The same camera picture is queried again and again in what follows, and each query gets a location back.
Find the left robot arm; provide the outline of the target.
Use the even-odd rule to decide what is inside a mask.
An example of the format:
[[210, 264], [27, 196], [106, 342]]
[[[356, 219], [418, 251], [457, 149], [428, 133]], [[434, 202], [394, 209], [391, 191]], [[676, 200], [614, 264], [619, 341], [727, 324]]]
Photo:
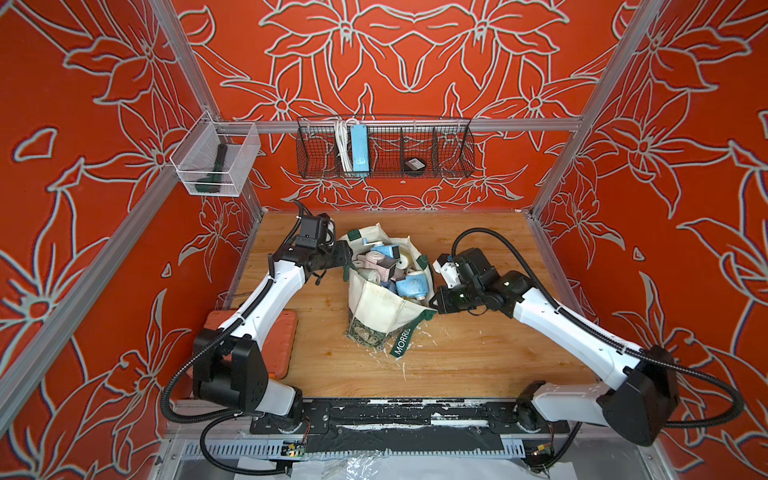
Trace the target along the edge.
[[[296, 223], [276, 251], [253, 293], [215, 329], [196, 336], [191, 358], [171, 377], [160, 396], [160, 411], [170, 422], [192, 424], [225, 417], [264, 414], [285, 430], [303, 421], [303, 394], [270, 377], [262, 349], [280, 314], [311, 278], [321, 282], [328, 270], [352, 263], [352, 250], [337, 236], [333, 219], [312, 214], [300, 201]], [[171, 405], [173, 390], [188, 373], [193, 393], [219, 405], [204, 414], [181, 414]]]

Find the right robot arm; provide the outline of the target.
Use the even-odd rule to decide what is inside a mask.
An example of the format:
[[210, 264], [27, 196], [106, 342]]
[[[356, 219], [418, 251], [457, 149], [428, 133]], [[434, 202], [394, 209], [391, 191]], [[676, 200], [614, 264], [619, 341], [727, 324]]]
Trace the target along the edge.
[[[518, 426], [536, 433], [557, 422], [608, 427], [639, 446], [650, 446], [664, 429], [703, 429], [737, 419], [745, 408], [742, 394], [723, 380], [676, 363], [659, 345], [649, 348], [616, 336], [557, 301], [515, 246], [500, 233], [482, 227], [463, 237], [485, 234], [499, 240], [521, 268], [500, 274], [479, 248], [450, 253], [432, 269], [444, 281], [430, 300], [441, 314], [478, 308], [504, 314], [543, 334], [588, 367], [592, 384], [531, 383], [516, 401]], [[723, 391], [729, 407], [712, 417], [675, 420], [680, 403], [679, 376], [688, 376]]]

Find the white canvas tote bag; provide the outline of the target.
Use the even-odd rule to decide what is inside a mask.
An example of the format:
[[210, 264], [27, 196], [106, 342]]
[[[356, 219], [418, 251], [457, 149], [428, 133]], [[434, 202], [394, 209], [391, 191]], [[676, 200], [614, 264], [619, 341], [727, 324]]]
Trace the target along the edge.
[[[390, 355], [400, 358], [407, 352], [421, 323], [437, 315], [437, 311], [428, 305], [434, 294], [428, 257], [409, 237], [391, 237], [379, 224], [351, 230], [344, 239], [353, 251], [353, 263], [344, 272], [344, 280], [349, 285], [347, 336], [367, 348], [382, 350], [390, 346]], [[414, 271], [398, 269], [398, 260], [373, 251], [372, 247], [377, 244], [395, 244], [399, 246], [400, 254], [408, 252], [419, 256], [419, 264], [429, 284], [429, 294], [424, 300], [397, 294], [395, 282]]]

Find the blue pencil sharpener pink cap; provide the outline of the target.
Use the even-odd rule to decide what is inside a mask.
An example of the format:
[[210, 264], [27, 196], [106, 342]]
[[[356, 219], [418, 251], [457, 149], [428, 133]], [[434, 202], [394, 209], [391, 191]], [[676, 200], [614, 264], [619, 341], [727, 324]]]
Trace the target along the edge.
[[397, 294], [403, 298], [424, 300], [429, 294], [429, 284], [423, 271], [408, 273], [404, 278], [395, 282]]

